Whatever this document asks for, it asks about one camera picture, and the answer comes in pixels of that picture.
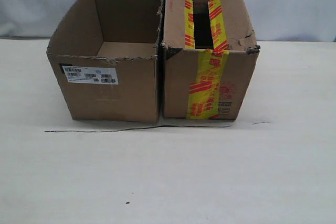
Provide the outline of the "open brown cardboard box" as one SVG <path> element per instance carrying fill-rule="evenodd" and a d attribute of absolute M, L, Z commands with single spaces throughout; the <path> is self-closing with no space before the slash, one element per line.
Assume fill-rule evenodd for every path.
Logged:
<path fill-rule="evenodd" d="M 75 120 L 155 123 L 160 108 L 162 0 L 76 0 L 47 57 Z M 115 68 L 118 85 L 69 83 L 60 63 Z"/>

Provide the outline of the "white barcode shipping label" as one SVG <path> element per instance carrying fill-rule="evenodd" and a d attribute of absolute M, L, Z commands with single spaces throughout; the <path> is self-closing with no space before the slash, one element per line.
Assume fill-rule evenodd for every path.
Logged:
<path fill-rule="evenodd" d="M 71 64 L 59 64 L 69 83 L 118 85 L 115 68 L 79 67 Z"/>

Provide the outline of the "cardboard box with yellow tape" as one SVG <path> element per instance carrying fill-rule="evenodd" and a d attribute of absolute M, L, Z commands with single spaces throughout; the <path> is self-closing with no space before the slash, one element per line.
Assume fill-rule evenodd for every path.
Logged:
<path fill-rule="evenodd" d="M 244 0 L 162 3 L 166 118 L 235 120 L 260 52 Z"/>

